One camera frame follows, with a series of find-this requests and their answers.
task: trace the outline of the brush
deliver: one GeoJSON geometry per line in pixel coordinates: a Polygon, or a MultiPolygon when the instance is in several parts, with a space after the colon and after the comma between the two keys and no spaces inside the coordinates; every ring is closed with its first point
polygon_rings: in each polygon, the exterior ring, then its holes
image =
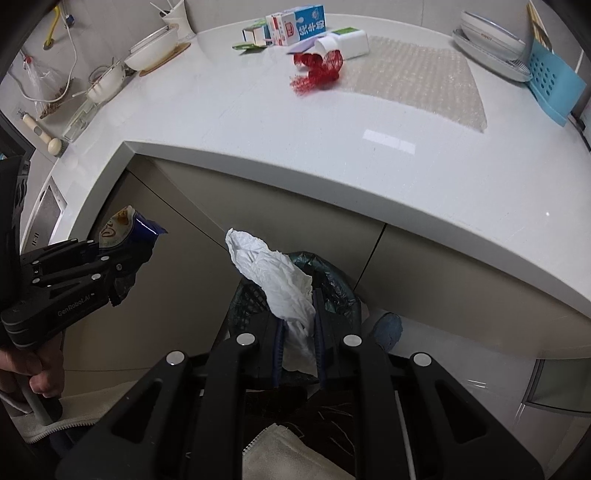
{"type": "Polygon", "coordinates": [[[28,113],[23,112],[22,110],[19,110],[18,113],[22,121],[25,122],[25,125],[29,127],[33,133],[38,136],[43,143],[45,143],[45,145],[47,145],[47,152],[50,155],[53,155],[54,157],[61,157],[64,154],[68,146],[67,142],[62,141],[59,138],[52,138],[45,131],[43,131],[35,119],[28,113]]]}

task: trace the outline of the white tissue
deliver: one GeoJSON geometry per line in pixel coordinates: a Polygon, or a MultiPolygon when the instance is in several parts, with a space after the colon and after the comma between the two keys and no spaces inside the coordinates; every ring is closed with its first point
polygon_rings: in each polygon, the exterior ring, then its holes
{"type": "Polygon", "coordinates": [[[312,277],[287,255],[269,250],[263,240],[247,232],[230,228],[226,245],[238,271],[263,289],[273,315],[287,323],[283,368],[316,377],[312,277]]]}

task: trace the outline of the yellow hose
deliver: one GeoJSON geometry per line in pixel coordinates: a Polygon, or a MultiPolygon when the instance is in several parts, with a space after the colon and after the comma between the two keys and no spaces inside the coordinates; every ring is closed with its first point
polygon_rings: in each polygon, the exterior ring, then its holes
{"type": "Polygon", "coordinates": [[[53,46],[53,31],[56,29],[57,22],[60,19],[60,6],[56,5],[53,9],[56,16],[53,18],[53,22],[51,23],[51,28],[49,29],[49,33],[47,34],[47,38],[45,39],[45,43],[43,44],[43,50],[49,50],[53,46]]]}

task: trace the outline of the bubble wrap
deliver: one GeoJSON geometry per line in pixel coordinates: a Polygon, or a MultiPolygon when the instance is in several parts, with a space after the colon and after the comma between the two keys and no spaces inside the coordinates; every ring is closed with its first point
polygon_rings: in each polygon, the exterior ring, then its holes
{"type": "Polygon", "coordinates": [[[404,103],[483,132],[486,115],[464,55],[383,37],[369,54],[347,60],[339,89],[404,103]]]}

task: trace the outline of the wooden coaster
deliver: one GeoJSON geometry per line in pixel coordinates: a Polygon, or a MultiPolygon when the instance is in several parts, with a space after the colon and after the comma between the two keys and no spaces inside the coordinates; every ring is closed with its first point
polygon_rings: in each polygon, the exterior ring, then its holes
{"type": "Polygon", "coordinates": [[[160,60],[156,65],[154,65],[152,68],[149,68],[148,70],[142,70],[139,73],[140,77],[143,77],[149,73],[152,73],[154,70],[159,69],[162,65],[164,65],[165,63],[168,63],[170,60],[172,60],[175,57],[178,57],[182,52],[184,52],[185,50],[187,50],[189,47],[191,46],[191,44],[189,42],[185,42],[185,43],[179,43],[172,52],[170,52],[170,54],[160,60]]]}

